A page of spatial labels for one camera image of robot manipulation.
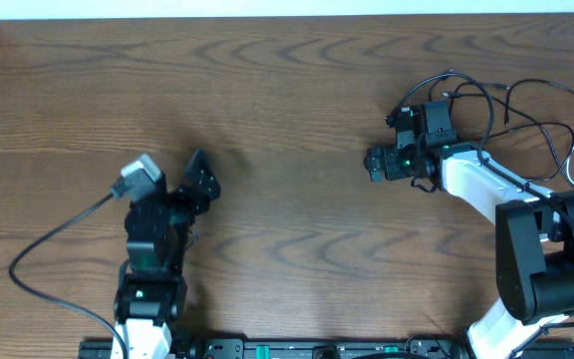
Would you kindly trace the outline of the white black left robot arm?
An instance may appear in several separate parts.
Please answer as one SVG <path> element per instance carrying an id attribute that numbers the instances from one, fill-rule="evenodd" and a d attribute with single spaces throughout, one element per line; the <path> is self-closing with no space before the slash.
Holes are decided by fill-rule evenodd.
<path id="1" fill-rule="evenodd" d="M 172 324 L 184 307 L 185 253 L 197 243 L 196 218 L 220 197 L 207 154 L 197 150 L 169 190 L 165 174 L 147 154 L 121 170 L 111 193 L 130 199 L 124 221 L 128 259 L 122 264 L 114 302 L 112 358 L 167 358 L 176 354 Z"/>

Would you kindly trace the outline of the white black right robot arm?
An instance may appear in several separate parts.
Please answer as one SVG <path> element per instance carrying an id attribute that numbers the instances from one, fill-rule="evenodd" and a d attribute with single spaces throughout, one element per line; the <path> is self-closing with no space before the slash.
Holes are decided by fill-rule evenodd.
<path id="1" fill-rule="evenodd" d="M 515 358 L 553 328 L 574 327 L 574 191 L 555 192 L 511 173 L 472 142 L 367 151 L 373 182 L 430 180 L 495 227 L 499 297 L 466 331 L 462 358 Z"/>

